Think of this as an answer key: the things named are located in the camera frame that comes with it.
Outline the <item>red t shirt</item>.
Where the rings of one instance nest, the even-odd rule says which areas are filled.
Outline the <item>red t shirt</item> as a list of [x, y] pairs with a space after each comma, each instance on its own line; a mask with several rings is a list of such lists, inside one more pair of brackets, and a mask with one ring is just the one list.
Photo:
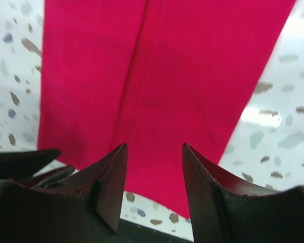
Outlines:
[[38, 148], [128, 146], [125, 189], [189, 217], [181, 148], [218, 163], [294, 1], [45, 1]]

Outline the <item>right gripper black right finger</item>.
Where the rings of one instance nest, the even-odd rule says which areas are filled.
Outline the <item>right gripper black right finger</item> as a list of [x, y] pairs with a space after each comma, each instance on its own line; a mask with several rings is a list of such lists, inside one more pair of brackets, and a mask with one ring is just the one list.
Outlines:
[[304, 242], [304, 186], [255, 185], [182, 146], [195, 242]]

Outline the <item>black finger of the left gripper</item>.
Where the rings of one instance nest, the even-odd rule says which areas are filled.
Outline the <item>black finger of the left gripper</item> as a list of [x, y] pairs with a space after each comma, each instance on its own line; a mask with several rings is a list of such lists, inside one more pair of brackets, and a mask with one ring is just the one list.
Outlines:
[[0, 179], [26, 179], [55, 160], [61, 152], [57, 148], [0, 152]]
[[20, 183], [28, 187], [48, 187], [53, 183], [64, 180], [75, 171], [74, 166], [64, 166], [44, 174], [21, 180]]

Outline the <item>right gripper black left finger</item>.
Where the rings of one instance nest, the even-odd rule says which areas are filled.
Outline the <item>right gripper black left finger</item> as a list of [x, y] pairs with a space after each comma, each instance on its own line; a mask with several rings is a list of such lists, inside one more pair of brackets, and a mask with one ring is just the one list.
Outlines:
[[112, 242], [119, 227], [128, 148], [48, 187], [0, 180], [0, 242]]

